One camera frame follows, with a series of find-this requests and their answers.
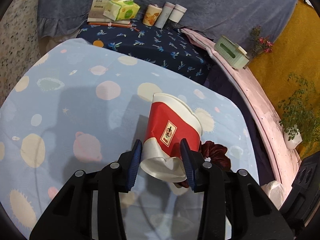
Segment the red white paper cup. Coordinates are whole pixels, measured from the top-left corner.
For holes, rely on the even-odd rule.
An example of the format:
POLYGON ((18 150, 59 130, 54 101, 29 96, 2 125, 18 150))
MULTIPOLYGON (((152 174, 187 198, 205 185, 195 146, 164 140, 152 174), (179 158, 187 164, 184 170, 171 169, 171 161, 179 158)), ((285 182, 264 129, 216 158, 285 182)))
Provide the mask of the red white paper cup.
POLYGON ((203 134, 202 125, 191 108, 179 98, 155 93, 141 156, 141 169, 150 176, 170 183, 186 180, 180 142, 186 139, 197 151, 203 134))

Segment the dark red velvet scrunchie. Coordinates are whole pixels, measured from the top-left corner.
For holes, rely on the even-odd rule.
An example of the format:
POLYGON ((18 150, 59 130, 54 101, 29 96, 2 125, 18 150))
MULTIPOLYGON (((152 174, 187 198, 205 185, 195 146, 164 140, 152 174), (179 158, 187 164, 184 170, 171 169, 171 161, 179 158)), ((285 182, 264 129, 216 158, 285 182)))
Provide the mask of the dark red velvet scrunchie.
POLYGON ((180 141, 180 154, 186 179, 175 183, 178 188, 191 188, 200 192, 209 179, 210 170, 216 166, 222 171, 231 170, 231 160, 226 156, 227 147, 212 141, 200 143, 199 148, 191 150, 187 140, 180 141))

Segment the white slim bottle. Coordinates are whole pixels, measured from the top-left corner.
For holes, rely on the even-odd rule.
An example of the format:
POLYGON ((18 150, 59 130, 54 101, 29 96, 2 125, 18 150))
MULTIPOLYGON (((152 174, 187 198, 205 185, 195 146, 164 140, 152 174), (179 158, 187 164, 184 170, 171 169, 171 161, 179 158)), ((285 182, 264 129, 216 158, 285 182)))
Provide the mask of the white slim bottle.
POLYGON ((167 19, 169 18, 172 10, 174 9, 175 5, 170 3, 170 2, 166 2, 162 8, 162 12, 160 13, 159 17, 157 18, 157 21, 155 22, 154 26, 162 29, 167 21, 167 19))

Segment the blue grey blanket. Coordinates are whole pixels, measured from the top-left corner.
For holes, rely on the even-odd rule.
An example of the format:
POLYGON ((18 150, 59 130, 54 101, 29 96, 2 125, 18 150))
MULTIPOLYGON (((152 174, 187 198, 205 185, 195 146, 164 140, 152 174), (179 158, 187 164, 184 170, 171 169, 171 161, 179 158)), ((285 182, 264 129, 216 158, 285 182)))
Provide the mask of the blue grey blanket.
MULTIPOLYGON (((225 35, 243 48, 251 45, 251 30, 275 41, 287 25, 298 0, 135 0, 138 18, 148 5, 179 4, 186 13, 179 26, 197 31, 216 41, 225 35)), ((93 0, 39 0, 37 30, 40 37, 68 35, 87 20, 93 0)))

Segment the orange pencil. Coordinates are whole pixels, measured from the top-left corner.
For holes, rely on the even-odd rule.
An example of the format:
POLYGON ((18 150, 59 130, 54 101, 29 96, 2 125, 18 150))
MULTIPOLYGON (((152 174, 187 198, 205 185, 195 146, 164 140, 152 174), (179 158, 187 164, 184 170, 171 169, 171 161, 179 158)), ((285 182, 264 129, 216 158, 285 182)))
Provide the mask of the orange pencil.
POLYGON ((108 23, 89 22, 88 24, 89 25, 102 25, 102 26, 116 27, 116 28, 129 28, 129 29, 133 29, 133 30, 139 32, 139 29, 137 29, 136 27, 134 27, 131 24, 120 24, 120 23, 112 23, 112 22, 108 22, 108 23))

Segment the dark blue floral cloth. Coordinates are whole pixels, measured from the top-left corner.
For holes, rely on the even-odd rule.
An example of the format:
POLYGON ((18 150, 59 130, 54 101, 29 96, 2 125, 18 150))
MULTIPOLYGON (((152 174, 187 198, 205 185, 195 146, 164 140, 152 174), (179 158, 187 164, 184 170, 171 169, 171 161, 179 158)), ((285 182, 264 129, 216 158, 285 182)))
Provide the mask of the dark blue floral cloth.
POLYGON ((156 64, 201 85, 213 65, 206 51, 190 43, 184 33, 148 27, 138 20, 129 28, 83 24, 77 37, 97 47, 156 64))

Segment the mustard yellow curtain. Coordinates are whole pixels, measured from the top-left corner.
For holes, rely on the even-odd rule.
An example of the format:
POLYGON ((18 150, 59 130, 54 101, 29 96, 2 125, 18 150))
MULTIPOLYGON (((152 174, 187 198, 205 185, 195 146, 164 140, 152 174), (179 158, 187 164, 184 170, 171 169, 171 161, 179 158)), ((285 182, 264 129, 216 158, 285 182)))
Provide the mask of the mustard yellow curtain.
POLYGON ((273 51, 253 59, 249 69, 279 116, 282 112, 278 109, 278 102, 287 99, 297 89, 292 81, 288 81, 290 73, 314 83, 317 94, 310 96, 310 103, 319 107, 319 16, 315 9, 298 0, 273 51))

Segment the green tissue pack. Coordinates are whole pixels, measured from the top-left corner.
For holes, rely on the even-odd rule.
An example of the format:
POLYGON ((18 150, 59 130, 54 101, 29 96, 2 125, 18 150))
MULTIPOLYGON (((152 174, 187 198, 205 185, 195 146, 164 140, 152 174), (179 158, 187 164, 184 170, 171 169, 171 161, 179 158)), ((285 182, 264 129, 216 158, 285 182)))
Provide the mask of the green tissue pack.
POLYGON ((134 0, 109 0, 103 15, 112 21, 130 20, 139 10, 140 6, 134 0))

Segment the pink bed sheet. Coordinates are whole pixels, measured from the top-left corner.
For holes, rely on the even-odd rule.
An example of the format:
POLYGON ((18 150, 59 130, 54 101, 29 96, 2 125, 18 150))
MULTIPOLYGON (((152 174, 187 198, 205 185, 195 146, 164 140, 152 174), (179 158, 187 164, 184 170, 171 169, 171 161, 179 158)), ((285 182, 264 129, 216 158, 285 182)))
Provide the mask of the pink bed sheet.
POLYGON ((183 28, 182 33, 187 35, 192 44, 207 51, 241 95, 259 129, 274 177, 282 184, 285 194, 288 195, 299 170, 301 159, 296 150, 287 148, 283 130, 279 124, 280 117, 261 85, 249 68, 232 68, 214 49, 213 41, 187 28, 183 28))

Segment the glass vase red flowers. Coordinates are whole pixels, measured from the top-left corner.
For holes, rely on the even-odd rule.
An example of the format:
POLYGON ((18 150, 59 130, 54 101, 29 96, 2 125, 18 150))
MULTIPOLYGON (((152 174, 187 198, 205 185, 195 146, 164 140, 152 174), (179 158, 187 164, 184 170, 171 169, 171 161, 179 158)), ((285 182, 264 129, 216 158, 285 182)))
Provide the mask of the glass vase red flowers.
POLYGON ((250 38, 253 43, 251 49, 252 57, 256 57, 262 53, 271 53, 273 43, 270 41, 269 37, 262 37, 261 36, 262 28, 261 26, 256 26, 252 28, 250 32, 250 38))

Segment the potted green plant white pot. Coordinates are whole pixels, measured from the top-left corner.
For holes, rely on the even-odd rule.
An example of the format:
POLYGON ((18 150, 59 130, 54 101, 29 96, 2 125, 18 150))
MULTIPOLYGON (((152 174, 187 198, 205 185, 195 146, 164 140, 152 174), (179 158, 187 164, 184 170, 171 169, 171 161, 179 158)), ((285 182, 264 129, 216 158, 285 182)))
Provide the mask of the potted green plant white pot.
POLYGON ((278 102, 279 124, 292 141, 301 135, 298 145, 301 158, 319 150, 319 91, 313 81, 291 72, 287 82, 294 85, 292 94, 278 102))

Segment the yellow patterned can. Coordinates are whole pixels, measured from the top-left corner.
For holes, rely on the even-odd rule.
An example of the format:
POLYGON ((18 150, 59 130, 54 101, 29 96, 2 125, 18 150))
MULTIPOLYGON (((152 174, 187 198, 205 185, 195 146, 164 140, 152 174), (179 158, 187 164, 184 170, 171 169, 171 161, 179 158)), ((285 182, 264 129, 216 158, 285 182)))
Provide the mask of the yellow patterned can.
POLYGON ((143 24, 148 27, 153 26, 157 21, 157 18, 159 17, 159 15, 161 14, 161 12, 162 12, 161 7, 153 4, 148 5, 143 18, 143 24))

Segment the light blue planet tablecloth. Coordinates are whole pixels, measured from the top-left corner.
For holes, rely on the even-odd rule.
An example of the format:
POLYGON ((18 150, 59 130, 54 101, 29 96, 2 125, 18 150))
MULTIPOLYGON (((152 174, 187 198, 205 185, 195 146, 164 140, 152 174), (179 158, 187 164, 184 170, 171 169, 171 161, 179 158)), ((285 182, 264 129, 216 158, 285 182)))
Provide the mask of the light blue planet tablecloth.
POLYGON ((24 237, 78 169, 93 172, 144 139, 155 93, 185 102, 202 141, 258 177, 244 117, 228 98, 180 74, 82 39, 36 62, 1 107, 1 204, 24 237))

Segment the mint green tissue box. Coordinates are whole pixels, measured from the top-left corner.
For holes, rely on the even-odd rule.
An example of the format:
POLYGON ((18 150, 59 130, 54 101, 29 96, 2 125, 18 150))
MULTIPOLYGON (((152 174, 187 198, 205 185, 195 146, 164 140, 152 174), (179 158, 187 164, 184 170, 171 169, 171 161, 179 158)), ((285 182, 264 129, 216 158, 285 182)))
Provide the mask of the mint green tissue box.
POLYGON ((217 51, 234 69, 245 68, 249 63, 247 51, 245 51, 237 43, 233 43, 224 35, 221 35, 214 45, 217 51))

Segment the white lined trash bin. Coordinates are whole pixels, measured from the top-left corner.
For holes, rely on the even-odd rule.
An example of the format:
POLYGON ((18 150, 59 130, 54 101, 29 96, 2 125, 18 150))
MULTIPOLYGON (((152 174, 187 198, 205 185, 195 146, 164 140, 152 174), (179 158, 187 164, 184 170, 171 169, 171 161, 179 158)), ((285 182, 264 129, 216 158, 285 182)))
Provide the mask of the white lined trash bin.
POLYGON ((279 210, 289 196, 292 186, 283 185, 277 180, 273 180, 263 186, 261 189, 266 193, 271 202, 279 210))

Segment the white lidded jar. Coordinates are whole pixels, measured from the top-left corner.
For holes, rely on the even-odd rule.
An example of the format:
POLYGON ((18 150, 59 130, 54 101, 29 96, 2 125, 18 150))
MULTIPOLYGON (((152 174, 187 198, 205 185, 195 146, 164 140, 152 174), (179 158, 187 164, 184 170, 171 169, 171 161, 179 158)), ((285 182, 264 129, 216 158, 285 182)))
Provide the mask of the white lidded jar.
POLYGON ((175 4, 175 6, 169 16, 169 20, 171 20, 174 23, 180 22, 181 18, 183 17, 183 15, 185 14, 186 11, 187 11, 187 8, 185 8, 179 4, 175 4))

